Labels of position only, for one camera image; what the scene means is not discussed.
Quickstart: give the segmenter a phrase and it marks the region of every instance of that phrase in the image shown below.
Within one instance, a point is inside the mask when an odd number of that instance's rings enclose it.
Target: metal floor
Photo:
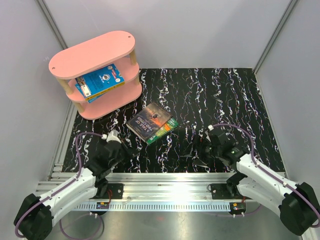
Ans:
[[[257,205],[252,203],[250,211]],[[63,218],[65,231],[73,238],[90,237],[99,220],[73,211]],[[104,231],[97,240],[300,240],[270,210],[261,208],[245,217],[217,217],[207,212],[125,212],[110,211],[103,217]],[[66,240],[58,224],[47,240]]]

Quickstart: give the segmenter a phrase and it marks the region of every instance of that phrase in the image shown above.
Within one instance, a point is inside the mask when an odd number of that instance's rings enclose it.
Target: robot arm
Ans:
[[[253,159],[246,149],[237,146],[228,139],[225,132],[219,128],[214,129],[212,125],[200,139],[199,146],[202,166],[210,167],[218,159],[236,171],[226,181],[232,196],[241,195],[257,201],[277,214],[282,223],[299,236],[317,221],[316,213],[296,193],[306,198],[319,213],[317,197],[307,183],[297,184],[277,174]]]
[[[93,197],[102,198],[107,193],[106,176],[111,173],[111,169],[137,153],[129,149],[117,135],[118,132],[113,130],[105,136],[107,143],[103,151],[90,159],[82,167],[80,174],[76,173],[49,192],[40,196],[30,194],[24,199],[14,225],[20,222],[18,230],[26,239],[44,240],[59,220],[74,207]]]

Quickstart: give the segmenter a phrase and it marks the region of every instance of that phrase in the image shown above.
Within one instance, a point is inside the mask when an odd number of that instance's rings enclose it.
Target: white wall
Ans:
[[[132,33],[142,68],[253,68],[289,0],[45,0],[67,45]]]
[[[320,1],[300,1],[257,74],[288,175],[320,198]]]
[[[0,7],[0,238],[16,239],[14,218],[44,180],[68,99],[48,69],[59,47],[34,0]]]

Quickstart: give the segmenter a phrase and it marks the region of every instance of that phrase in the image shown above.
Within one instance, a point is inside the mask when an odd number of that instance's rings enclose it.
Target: black marble table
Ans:
[[[141,69],[142,95],[135,101],[97,120],[76,115],[63,172],[76,172],[75,136],[81,132],[108,133],[116,129],[122,138],[139,150],[139,155],[119,164],[115,173],[232,172],[220,161],[212,169],[192,165],[182,157],[194,137],[210,124],[230,123],[247,130],[255,142],[255,156],[276,172],[284,172],[276,140],[250,68]],[[126,122],[151,102],[171,112],[179,127],[147,146],[126,127]],[[239,130],[226,127],[230,138],[249,149],[249,141]],[[96,136],[81,141],[83,161],[101,148]]]

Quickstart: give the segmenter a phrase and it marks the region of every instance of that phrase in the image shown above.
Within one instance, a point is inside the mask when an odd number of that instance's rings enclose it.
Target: shelf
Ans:
[[[91,103],[82,103],[83,112],[79,114],[87,120],[95,120],[136,100],[142,93],[142,86],[136,80],[119,86]]]
[[[49,70],[57,79],[74,79],[130,54],[135,43],[130,33],[111,31],[58,52]]]
[[[139,65],[138,63],[136,65],[131,65],[131,60],[129,57],[123,57],[113,62],[116,68],[119,70],[120,74],[124,78],[125,84],[131,82],[139,75]],[[67,97],[75,102],[75,103],[86,103],[86,100],[84,96],[81,94],[81,92],[76,88],[75,84],[77,81],[75,79],[72,79],[69,81],[69,86],[72,89],[73,93],[66,94]],[[111,91],[108,91],[105,93],[109,94],[110,92],[114,91],[115,89],[112,89]]]

